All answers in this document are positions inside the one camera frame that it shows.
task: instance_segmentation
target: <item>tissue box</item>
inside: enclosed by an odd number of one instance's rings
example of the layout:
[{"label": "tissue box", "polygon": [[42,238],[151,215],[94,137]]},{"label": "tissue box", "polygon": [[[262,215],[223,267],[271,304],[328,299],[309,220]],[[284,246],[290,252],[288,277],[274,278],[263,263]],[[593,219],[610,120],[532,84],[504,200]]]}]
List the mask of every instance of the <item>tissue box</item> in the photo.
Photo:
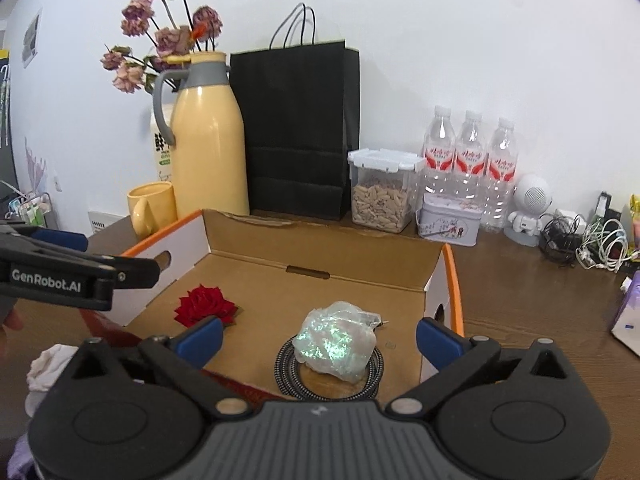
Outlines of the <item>tissue box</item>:
[{"label": "tissue box", "polygon": [[640,356],[640,270],[631,281],[611,333]]}]

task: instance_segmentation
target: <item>blue gripper pad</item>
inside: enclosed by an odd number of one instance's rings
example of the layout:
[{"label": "blue gripper pad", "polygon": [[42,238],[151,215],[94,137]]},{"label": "blue gripper pad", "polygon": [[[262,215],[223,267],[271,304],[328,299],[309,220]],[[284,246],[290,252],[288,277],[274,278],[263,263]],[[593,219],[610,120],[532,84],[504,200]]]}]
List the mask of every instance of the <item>blue gripper pad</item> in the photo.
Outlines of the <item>blue gripper pad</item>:
[{"label": "blue gripper pad", "polygon": [[202,368],[222,348],[222,321],[209,316],[171,342],[174,353],[195,368]]},{"label": "blue gripper pad", "polygon": [[29,238],[80,251],[81,253],[84,253],[89,246],[89,241],[86,239],[86,236],[68,231],[39,228],[31,233]]},{"label": "blue gripper pad", "polygon": [[422,318],[415,329],[415,342],[420,353],[437,370],[451,364],[471,347],[468,339],[460,337],[430,317]]}]

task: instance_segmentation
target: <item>cardboard box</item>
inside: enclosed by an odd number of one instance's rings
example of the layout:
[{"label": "cardboard box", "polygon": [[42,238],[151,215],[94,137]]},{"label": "cardboard box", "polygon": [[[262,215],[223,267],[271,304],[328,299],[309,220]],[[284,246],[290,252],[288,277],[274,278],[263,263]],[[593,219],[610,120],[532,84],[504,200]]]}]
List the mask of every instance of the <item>cardboard box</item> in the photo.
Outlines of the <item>cardboard box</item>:
[{"label": "cardboard box", "polygon": [[[415,327],[440,309],[462,333],[462,310],[448,246],[378,231],[259,217],[197,212],[151,236],[125,255],[168,263],[149,290],[118,290],[112,323],[140,338],[175,336],[179,299],[196,286],[218,286],[242,307],[225,329],[222,350],[206,369],[279,395],[273,375],[283,343],[306,314],[344,300],[388,321],[376,329],[385,371],[378,400],[385,404],[433,373],[417,351]],[[306,386],[328,397],[360,390],[301,367]]]}]

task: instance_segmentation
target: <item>bag handle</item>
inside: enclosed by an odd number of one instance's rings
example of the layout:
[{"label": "bag handle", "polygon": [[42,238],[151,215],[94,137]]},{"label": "bag handle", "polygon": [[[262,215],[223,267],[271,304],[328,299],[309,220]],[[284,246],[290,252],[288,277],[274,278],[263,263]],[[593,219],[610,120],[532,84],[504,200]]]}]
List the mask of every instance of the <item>bag handle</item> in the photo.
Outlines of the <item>bag handle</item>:
[{"label": "bag handle", "polygon": [[314,11],[313,7],[305,7],[305,9],[298,11],[298,13],[296,14],[296,17],[291,22],[291,25],[289,25],[289,30],[287,31],[287,35],[284,37],[284,43],[282,43],[283,48],[287,46],[287,40],[289,39],[289,34],[291,33],[293,27],[296,25],[296,21],[300,17],[300,14],[304,14],[304,16],[302,17],[302,30],[300,31],[300,45],[303,44],[303,41],[305,39],[305,23],[306,23],[307,9],[311,11],[311,16],[313,17],[313,20],[314,20],[314,33],[311,35],[311,44],[316,44],[316,12]]},{"label": "bag handle", "polygon": [[[305,15],[305,20],[306,20],[306,5],[304,4],[304,2],[300,2],[299,4],[297,4],[293,10],[289,13],[289,15],[283,20],[283,22],[280,24],[280,26],[276,29],[276,31],[273,33],[273,36],[271,37],[271,41],[269,42],[269,50],[271,50],[273,48],[273,42],[276,40],[276,36],[278,35],[278,33],[282,30],[282,28],[287,25],[287,22],[291,19],[291,17],[296,13],[296,11],[302,7],[303,10],[302,12]],[[304,36],[305,34],[305,22],[302,22],[302,36]]]}]

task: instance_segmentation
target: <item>wall socket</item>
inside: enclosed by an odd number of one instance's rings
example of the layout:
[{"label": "wall socket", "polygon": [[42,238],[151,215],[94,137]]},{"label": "wall socket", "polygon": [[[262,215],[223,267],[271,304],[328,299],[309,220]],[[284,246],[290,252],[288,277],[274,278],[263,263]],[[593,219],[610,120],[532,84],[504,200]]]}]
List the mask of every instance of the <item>wall socket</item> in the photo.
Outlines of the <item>wall socket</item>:
[{"label": "wall socket", "polygon": [[57,192],[62,192],[62,186],[60,186],[60,179],[56,174],[54,174],[53,176],[53,185],[56,187]]},{"label": "wall socket", "polygon": [[89,211],[89,221],[91,222],[91,229],[94,233],[102,231],[105,227],[115,224],[123,218],[124,216],[101,213],[99,211]]}]

